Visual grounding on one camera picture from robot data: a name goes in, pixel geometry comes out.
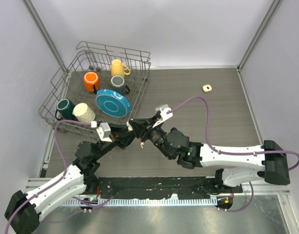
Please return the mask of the beige earbud case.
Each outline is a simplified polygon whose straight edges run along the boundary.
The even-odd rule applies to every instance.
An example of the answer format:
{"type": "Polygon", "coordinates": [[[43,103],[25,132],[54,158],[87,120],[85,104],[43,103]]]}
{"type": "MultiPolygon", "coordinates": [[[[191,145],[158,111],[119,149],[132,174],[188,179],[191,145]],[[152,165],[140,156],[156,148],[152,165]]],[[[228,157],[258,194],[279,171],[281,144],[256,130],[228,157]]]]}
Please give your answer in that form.
{"type": "Polygon", "coordinates": [[[202,87],[202,90],[207,93],[212,91],[212,86],[210,84],[206,84],[202,87]]]}

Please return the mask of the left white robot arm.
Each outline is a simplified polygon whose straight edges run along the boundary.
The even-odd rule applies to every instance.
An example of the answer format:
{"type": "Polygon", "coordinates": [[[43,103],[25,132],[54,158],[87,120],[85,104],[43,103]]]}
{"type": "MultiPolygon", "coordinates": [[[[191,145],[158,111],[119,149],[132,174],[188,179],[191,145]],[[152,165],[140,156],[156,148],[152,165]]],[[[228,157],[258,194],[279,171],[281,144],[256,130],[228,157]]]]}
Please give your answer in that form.
{"type": "Polygon", "coordinates": [[[98,160],[113,148],[125,149],[135,138],[129,124],[91,122],[96,127],[99,141],[83,141],[77,146],[76,159],[65,166],[62,173],[45,184],[27,193],[15,192],[5,211],[7,224],[5,233],[12,228],[17,234],[31,234],[39,224],[57,207],[67,200],[86,193],[93,194],[98,186],[95,171],[98,160]]]}

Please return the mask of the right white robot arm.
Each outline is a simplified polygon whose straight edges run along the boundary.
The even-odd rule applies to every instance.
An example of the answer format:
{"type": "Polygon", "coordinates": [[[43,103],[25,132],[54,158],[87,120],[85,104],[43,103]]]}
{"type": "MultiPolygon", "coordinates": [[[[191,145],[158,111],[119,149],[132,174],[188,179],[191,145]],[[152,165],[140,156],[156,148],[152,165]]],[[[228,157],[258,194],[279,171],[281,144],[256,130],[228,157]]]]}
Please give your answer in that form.
{"type": "Polygon", "coordinates": [[[286,153],[272,140],[251,147],[219,147],[190,141],[177,128],[165,132],[154,118],[129,120],[127,126],[142,143],[149,140],[168,159],[186,169],[218,166],[213,185],[223,193],[245,182],[264,180],[290,184],[286,153]]]}

